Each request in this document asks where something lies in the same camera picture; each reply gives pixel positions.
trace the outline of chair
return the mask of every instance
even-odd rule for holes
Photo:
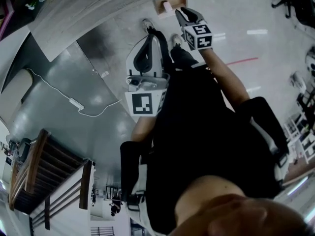
[[[295,8],[295,14],[298,21],[312,28],[315,28],[315,9],[313,0],[281,0],[277,4],[272,4],[273,8],[277,8],[280,5],[285,4],[288,8],[286,18],[291,17],[291,6]]]

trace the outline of shoe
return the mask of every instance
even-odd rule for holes
[[[155,27],[154,27],[154,25],[153,25],[153,23],[149,20],[149,19],[147,19],[147,18],[145,18],[144,20],[142,20],[142,29],[147,33],[147,34],[149,34],[148,33],[148,29],[156,29]]]
[[[178,34],[174,34],[172,36],[172,43],[173,43],[173,48],[175,46],[181,46],[183,41],[182,41],[182,37],[180,37]]]

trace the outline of person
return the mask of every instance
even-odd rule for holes
[[[147,164],[145,199],[153,231],[171,236],[314,236],[298,213],[272,200],[282,190],[275,160],[262,135],[243,118],[258,110],[257,119],[280,129],[284,138],[265,99],[250,99],[212,49],[200,50],[210,71],[193,69],[198,62],[182,48],[179,35],[172,37],[173,63],[163,34],[148,19],[142,25],[159,39],[171,78],[161,112],[140,117],[131,141],[121,145],[122,189],[133,188],[134,182],[123,175],[133,177],[131,169],[141,155]]]

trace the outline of white sneaker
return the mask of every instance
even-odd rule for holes
[[[181,46],[183,43],[182,37],[180,37],[178,34],[174,34],[172,36],[172,43],[173,43],[173,47],[175,47],[176,45]]]
[[[142,20],[142,29],[148,34],[148,29],[152,28],[152,29],[156,29],[154,27],[154,24],[147,18],[145,18],[144,20]]]

